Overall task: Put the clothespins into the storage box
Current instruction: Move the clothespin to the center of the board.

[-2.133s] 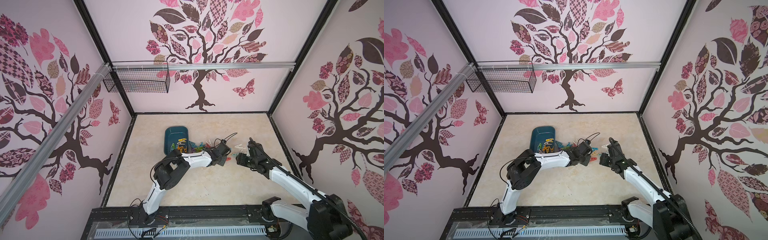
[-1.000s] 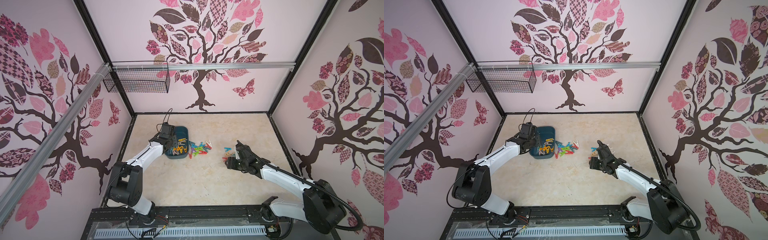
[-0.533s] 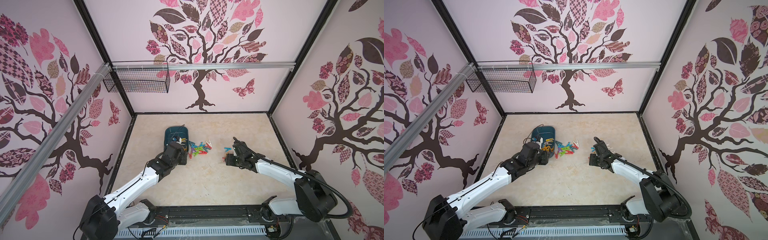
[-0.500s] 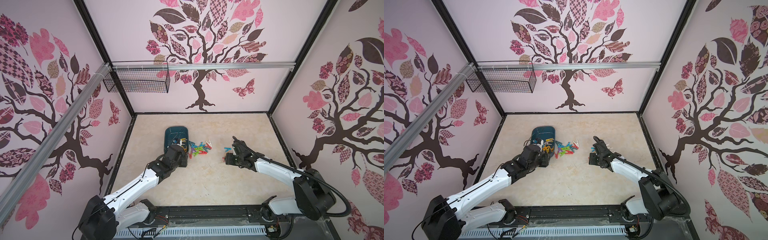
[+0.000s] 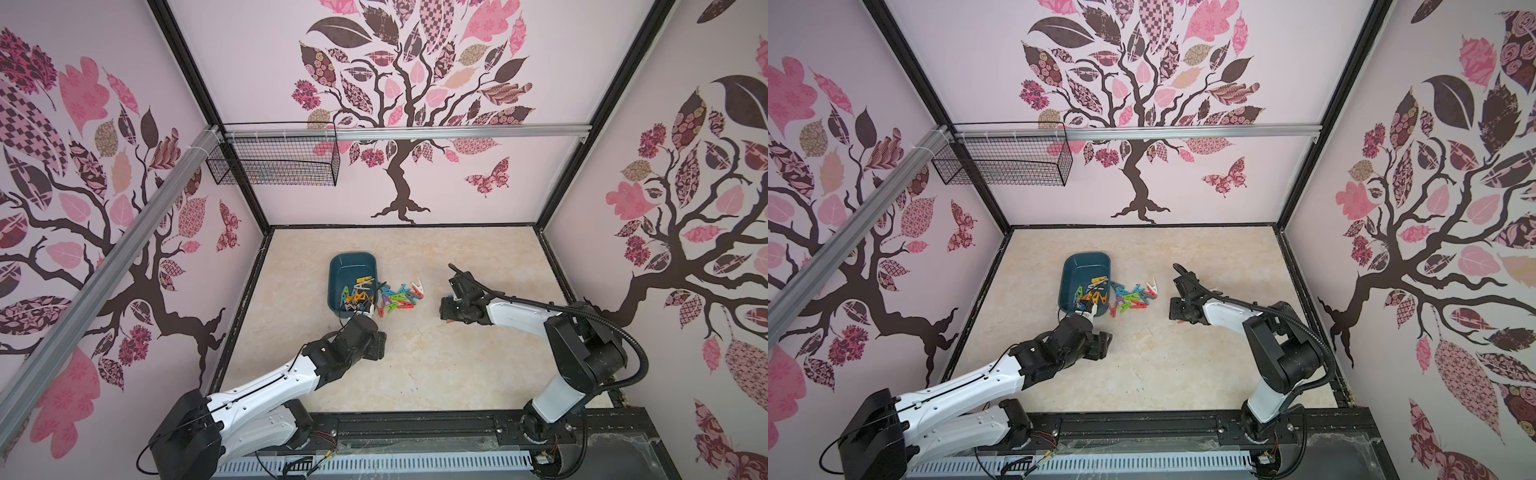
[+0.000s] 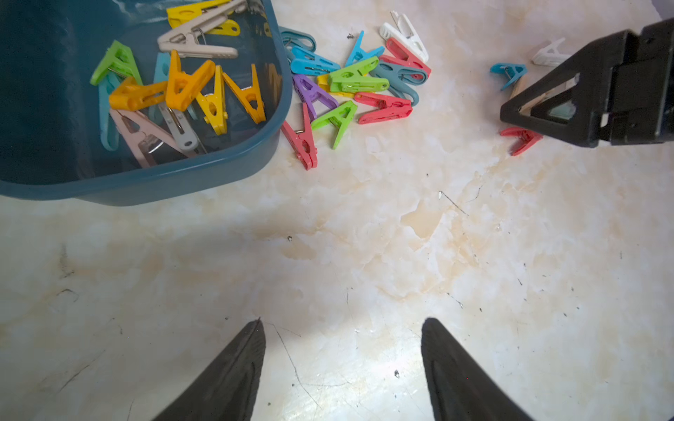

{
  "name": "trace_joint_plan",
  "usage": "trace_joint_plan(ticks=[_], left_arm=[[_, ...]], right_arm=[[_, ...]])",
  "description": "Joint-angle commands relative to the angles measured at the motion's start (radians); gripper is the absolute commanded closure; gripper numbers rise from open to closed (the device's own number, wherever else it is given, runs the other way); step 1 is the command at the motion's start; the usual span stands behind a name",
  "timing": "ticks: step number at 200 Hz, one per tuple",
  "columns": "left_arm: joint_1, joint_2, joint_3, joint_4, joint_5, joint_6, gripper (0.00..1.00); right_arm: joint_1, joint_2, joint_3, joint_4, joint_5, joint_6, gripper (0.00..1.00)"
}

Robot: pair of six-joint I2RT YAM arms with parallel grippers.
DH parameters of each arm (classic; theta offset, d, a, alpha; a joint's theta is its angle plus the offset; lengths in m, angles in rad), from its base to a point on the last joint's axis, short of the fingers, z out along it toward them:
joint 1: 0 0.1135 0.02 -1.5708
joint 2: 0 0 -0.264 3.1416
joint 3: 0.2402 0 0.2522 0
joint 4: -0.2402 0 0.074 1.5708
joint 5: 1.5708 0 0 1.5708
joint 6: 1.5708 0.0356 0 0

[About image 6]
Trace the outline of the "beige clothespin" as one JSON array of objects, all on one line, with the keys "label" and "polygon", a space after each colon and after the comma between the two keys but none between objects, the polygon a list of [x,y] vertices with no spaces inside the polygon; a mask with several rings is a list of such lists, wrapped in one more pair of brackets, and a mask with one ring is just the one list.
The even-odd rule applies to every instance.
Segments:
[{"label": "beige clothespin", "polygon": [[529,75],[523,75],[520,77],[514,84],[513,90],[511,92],[510,98],[513,99],[529,86]]}]

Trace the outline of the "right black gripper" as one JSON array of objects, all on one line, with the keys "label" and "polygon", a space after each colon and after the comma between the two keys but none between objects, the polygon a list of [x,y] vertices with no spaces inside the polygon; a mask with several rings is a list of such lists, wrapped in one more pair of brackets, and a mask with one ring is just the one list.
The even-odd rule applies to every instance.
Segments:
[{"label": "right black gripper", "polygon": [[582,47],[500,109],[500,119],[578,147],[673,140],[673,20]]}]

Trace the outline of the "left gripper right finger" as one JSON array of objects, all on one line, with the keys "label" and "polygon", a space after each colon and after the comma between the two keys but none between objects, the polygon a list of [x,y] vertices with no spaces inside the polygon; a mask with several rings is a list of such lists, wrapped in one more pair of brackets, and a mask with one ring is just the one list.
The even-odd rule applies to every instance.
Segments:
[{"label": "left gripper right finger", "polygon": [[428,318],[421,354],[436,420],[530,420],[444,325]]}]

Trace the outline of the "pink clothespin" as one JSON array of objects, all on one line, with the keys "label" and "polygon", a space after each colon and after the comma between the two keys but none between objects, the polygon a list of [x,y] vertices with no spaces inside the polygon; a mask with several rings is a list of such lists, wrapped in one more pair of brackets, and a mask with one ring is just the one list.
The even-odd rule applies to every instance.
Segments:
[{"label": "pink clothespin", "polygon": [[510,150],[510,156],[519,156],[543,139],[540,133],[536,133],[521,127],[509,127],[500,131],[501,137],[516,138],[516,144]]}]

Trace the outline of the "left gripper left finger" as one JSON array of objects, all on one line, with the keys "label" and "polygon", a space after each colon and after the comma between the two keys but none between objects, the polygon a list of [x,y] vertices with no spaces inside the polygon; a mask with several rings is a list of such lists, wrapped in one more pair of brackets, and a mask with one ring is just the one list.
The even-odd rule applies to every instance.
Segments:
[{"label": "left gripper left finger", "polygon": [[157,420],[252,419],[266,338],[261,320],[247,323]]}]

